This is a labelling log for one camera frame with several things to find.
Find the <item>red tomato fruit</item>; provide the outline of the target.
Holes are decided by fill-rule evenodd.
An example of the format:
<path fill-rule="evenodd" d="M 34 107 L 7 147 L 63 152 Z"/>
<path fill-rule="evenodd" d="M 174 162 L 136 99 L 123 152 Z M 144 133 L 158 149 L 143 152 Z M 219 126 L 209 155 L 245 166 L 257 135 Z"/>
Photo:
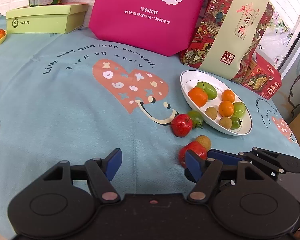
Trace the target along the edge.
<path fill-rule="evenodd" d="M 207 150 L 205 147 L 203 147 L 198 141 L 192 141 L 183 148 L 180 149 L 178 153 L 178 160 L 180 165 L 183 168 L 186 168 L 185 163 L 185 154 L 188 150 L 193 151 L 196 155 L 198 155 L 201 159 L 206 160 L 207 159 Z"/>

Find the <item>brown longan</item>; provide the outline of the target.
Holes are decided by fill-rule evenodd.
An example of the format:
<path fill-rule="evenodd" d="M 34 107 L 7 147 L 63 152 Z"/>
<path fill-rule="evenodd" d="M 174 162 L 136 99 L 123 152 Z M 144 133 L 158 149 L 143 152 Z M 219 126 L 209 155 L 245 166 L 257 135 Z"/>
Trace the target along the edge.
<path fill-rule="evenodd" d="M 217 118 L 217 114 L 218 114 L 218 110 L 215 107 L 208 107 L 205 110 L 205 114 L 212 120 L 216 120 Z"/>
<path fill-rule="evenodd" d="M 219 120 L 219 124 L 225 129 L 230 129 L 232 127 L 232 120 L 229 117 L 222 117 Z"/>
<path fill-rule="evenodd" d="M 195 141 L 199 142 L 207 151 L 211 149 L 212 143 L 209 137 L 200 135 L 196 137 Z"/>

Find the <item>green round fruit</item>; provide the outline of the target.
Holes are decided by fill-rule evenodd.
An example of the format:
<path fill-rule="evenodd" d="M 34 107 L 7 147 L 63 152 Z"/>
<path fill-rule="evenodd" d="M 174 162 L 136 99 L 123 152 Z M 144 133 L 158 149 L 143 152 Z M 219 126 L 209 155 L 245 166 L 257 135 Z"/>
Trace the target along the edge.
<path fill-rule="evenodd" d="M 245 107 L 245 104 L 243 102 L 238 101 L 238 102 L 234 103 L 233 116 L 242 119 L 243 116 L 245 115 L 245 111 L 246 111 L 246 107 Z"/>

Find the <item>red apple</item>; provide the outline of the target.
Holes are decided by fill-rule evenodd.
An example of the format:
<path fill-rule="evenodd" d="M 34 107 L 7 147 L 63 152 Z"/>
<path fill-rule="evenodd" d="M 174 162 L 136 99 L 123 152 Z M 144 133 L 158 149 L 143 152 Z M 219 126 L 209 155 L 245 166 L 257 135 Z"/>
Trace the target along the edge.
<path fill-rule="evenodd" d="M 192 128 L 192 119 L 187 114 L 179 114 L 171 121 L 172 132 L 177 137 L 187 136 Z"/>

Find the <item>orange tangerine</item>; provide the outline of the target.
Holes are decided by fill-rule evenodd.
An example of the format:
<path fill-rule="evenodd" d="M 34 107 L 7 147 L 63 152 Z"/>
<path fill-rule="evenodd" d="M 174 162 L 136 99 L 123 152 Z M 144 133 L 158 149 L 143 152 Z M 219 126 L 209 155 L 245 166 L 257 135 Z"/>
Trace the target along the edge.
<path fill-rule="evenodd" d="M 222 117 L 231 117 L 234 114 L 234 103 L 228 100 L 222 101 L 218 106 L 218 113 Z"/>

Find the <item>small orange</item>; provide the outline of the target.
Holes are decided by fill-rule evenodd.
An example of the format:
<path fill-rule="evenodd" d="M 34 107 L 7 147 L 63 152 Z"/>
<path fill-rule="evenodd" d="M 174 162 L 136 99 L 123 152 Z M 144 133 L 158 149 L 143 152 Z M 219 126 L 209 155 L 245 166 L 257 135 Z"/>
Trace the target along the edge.
<path fill-rule="evenodd" d="M 226 89 L 223 91 L 221 98 L 222 98 L 222 101 L 229 101 L 231 103 L 234 103 L 236 96 L 232 90 Z"/>

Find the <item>large green oval fruit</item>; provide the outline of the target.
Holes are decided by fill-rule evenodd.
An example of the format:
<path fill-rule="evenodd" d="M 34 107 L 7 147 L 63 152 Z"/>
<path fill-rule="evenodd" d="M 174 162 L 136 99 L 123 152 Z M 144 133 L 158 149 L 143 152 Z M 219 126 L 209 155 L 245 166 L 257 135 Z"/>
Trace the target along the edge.
<path fill-rule="evenodd" d="M 207 94 L 209 100 L 214 100 L 218 96 L 216 89 L 207 82 L 198 82 L 196 87 L 204 91 Z"/>

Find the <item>orange with stem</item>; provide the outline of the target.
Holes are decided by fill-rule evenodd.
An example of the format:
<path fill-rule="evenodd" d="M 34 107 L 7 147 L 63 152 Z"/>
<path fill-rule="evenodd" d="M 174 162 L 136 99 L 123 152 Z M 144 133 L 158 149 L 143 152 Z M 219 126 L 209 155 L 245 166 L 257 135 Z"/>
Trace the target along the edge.
<path fill-rule="evenodd" d="M 208 101 L 207 94 L 199 87 L 192 88 L 188 96 L 198 107 L 203 107 Z"/>

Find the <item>red cracker box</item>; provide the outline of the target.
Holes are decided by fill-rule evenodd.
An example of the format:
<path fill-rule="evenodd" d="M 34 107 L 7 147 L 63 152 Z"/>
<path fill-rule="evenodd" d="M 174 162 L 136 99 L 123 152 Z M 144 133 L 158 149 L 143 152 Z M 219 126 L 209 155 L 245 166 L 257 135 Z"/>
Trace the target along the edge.
<path fill-rule="evenodd" d="M 269 100 L 282 85 L 281 75 L 264 57 L 256 53 L 251 60 L 241 85 Z"/>

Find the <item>light blue printed tablecloth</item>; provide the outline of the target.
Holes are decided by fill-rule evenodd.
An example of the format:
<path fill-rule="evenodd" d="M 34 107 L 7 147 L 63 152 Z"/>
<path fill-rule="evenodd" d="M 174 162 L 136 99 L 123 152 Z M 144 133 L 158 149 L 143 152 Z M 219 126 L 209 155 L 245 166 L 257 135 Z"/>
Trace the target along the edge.
<path fill-rule="evenodd" d="M 0 234 L 14 236 L 11 199 L 61 160 L 82 165 L 120 148 L 112 182 L 119 194 L 188 194 L 193 185 L 178 152 L 199 135 L 229 153 L 260 147 L 300 159 L 299 145 L 277 126 L 282 117 L 273 102 L 232 82 L 253 119 L 248 135 L 205 125 L 178 138 L 157 124 L 189 111 L 179 82 L 185 70 L 176 56 L 99 41 L 88 28 L 8 35 L 0 45 Z"/>

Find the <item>white ceramic plate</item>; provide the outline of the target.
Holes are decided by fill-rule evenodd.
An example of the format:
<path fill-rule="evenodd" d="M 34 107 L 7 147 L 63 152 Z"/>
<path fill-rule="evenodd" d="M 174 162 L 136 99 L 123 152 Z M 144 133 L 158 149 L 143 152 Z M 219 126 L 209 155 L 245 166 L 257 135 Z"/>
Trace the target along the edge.
<path fill-rule="evenodd" d="M 238 129 L 225 129 L 224 127 L 222 127 L 219 124 L 219 120 L 222 117 L 220 114 L 217 114 L 215 120 L 212 120 L 210 117 L 208 117 L 205 114 L 205 111 L 209 107 L 215 107 L 216 109 L 218 109 L 219 104 L 222 102 L 223 91 L 226 89 L 230 89 L 222 81 L 200 70 L 185 70 L 181 73 L 179 80 L 180 80 L 181 91 L 186 102 L 188 103 L 188 105 L 191 107 L 192 110 L 198 111 L 203 116 L 203 120 L 208 125 L 210 125 L 214 129 L 224 134 L 233 135 L 233 136 L 248 135 L 252 131 L 253 120 L 249 112 L 249 109 L 247 109 L 247 107 L 245 108 L 245 114 L 243 115 L 242 123 Z M 217 98 L 213 100 L 208 100 L 207 103 L 202 107 L 198 107 L 188 95 L 188 92 L 192 88 L 194 88 L 195 85 L 200 81 L 209 83 L 216 89 L 217 92 Z"/>

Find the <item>white floral plastic bag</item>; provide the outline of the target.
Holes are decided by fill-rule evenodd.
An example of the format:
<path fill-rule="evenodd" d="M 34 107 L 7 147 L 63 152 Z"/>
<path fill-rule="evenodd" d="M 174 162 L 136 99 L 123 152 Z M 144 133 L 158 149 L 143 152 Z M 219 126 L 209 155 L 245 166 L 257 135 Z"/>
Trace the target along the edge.
<path fill-rule="evenodd" d="M 300 0 L 270 0 L 274 12 L 257 52 L 275 68 L 287 56 L 300 33 Z"/>

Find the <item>red patterned gift bag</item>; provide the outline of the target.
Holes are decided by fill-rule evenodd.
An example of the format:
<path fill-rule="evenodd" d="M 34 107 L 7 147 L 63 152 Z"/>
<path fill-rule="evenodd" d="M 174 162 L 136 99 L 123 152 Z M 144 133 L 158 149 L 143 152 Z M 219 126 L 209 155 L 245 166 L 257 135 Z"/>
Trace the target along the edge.
<path fill-rule="evenodd" d="M 273 11 L 269 0 L 210 0 L 181 63 L 241 83 Z"/>

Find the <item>light green shoe box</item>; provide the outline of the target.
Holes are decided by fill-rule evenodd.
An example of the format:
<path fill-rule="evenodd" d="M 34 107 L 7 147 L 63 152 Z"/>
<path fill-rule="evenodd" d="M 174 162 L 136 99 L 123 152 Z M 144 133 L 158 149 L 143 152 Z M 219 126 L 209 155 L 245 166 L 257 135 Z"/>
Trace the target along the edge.
<path fill-rule="evenodd" d="M 10 34 L 67 34 L 84 23 L 87 4 L 42 5 L 22 7 L 6 12 Z"/>

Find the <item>magenta tote bag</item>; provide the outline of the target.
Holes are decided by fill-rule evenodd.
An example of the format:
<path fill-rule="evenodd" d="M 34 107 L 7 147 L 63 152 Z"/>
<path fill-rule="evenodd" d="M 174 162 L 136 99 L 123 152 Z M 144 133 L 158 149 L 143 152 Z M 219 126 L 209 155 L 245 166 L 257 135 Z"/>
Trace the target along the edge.
<path fill-rule="evenodd" d="M 95 0 L 89 28 L 104 41 L 172 56 L 188 48 L 204 0 Z"/>

